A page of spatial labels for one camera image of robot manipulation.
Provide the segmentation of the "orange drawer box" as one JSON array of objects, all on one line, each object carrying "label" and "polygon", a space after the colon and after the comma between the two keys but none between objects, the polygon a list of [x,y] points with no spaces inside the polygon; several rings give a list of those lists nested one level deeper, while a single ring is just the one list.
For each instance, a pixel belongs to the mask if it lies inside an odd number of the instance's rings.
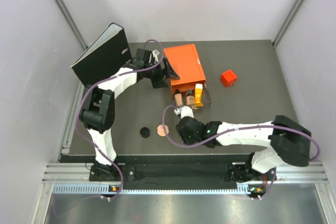
[{"label": "orange drawer box", "polygon": [[194,90],[196,84],[206,84],[205,73],[199,59],[195,44],[168,47],[164,49],[165,56],[180,79],[170,79],[172,99],[176,90],[180,93]]}]

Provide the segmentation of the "foundation bottle lighter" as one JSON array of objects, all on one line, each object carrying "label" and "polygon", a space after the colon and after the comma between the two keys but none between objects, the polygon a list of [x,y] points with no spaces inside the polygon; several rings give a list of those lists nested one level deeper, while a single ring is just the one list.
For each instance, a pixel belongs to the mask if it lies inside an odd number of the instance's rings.
[{"label": "foundation bottle lighter", "polygon": [[178,89],[175,90],[174,100],[177,107],[183,106],[183,96]]}]

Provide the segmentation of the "orange yellow cream tube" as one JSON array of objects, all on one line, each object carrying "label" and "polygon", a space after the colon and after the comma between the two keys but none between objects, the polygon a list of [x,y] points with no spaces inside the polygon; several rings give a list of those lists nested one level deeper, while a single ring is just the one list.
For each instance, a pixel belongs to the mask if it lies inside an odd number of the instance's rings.
[{"label": "orange yellow cream tube", "polygon": [[196,107],[203,106],[202,103],[202,94],[203,94],[203,85],[201,83],[197,83],[195,85],[195,96],[194,96],[194,104]]}]

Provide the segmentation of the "foundation bottle darker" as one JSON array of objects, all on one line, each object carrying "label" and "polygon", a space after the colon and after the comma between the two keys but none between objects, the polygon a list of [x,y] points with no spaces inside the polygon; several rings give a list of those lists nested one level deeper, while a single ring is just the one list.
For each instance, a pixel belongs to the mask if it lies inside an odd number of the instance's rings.
[{"label": "foundation bottle darker", "polygon": [[192,109],[195,108],[195,101],[194,101],[193,91],[191,89],[189,89],[188,92],[187,92],[186,105],[189,106]]}]

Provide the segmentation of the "clear pull-out drawer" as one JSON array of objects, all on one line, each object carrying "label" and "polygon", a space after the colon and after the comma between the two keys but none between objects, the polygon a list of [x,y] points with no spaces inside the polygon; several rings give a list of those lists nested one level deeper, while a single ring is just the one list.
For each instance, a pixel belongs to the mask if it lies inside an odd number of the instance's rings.
[{"label": "clear pull-out drawer", "polygon": [[[210,94],[209,94],[209,91],[208,91],[208,88],[207,88],[207,85],[206,84],[202,84],[203,85],[203,94],[202,94],[202,103],[203,103],[203,106],[198,106],[192,110],[201,110],[201,109],[208,109],[210,108],[211,104],[212,104],[212,100],[211,100],[211,97],[210,97]],[[195,92],[194,92],[194,89],[195,89],[195,85],[193,85],[191,88],[190,88],[192,91],[193,91],[193,96],[195,96]],[[180,89],[178,89],[182,96],[183,96],[183,106],[187,106],[186,105],[186,96],[187,96],[187,92],[189,89],[187,89],[186,91],[182,91]],[[175,94],[175,91],[173,91],[172,93],[172,98],[174,100],[174,94]]]}]

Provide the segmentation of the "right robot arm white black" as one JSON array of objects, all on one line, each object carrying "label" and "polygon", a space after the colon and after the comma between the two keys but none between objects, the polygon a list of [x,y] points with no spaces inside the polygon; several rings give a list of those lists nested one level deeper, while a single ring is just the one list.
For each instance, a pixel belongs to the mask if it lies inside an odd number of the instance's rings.
[{"label": "right robot arm white black", "polygon": [[307,167],[310,162],[311,132],[292,119],[278,115],[273,121],[258,124],[207,124],[186,116],[176,126],[184,145],[198,143],[209,148],[231,145],[263,147],[252,152],[245,163],[245,174],[252,180],[278,166]]}]

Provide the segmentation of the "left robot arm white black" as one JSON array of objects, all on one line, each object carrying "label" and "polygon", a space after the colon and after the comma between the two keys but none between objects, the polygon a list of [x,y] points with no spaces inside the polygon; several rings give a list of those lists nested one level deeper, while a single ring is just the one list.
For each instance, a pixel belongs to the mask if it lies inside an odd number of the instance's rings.
[{"label": "left robot arm white black", "polygon": [[127,88],[140,80],[151,80],[153,88],[167,87],[168,78],[180,79],[165,56],[161,57],[164,67],[159,63],[157,50],[137,49],[136,57],[128,60],[108,81],[98,84],[89,93],[79,114],[95,147],[95,163],[102,165],[101,174],[107,180],[114,180],[119,168],[113,164],[117,157],[113,148],[111,127],[115,119],[115,99]]}]

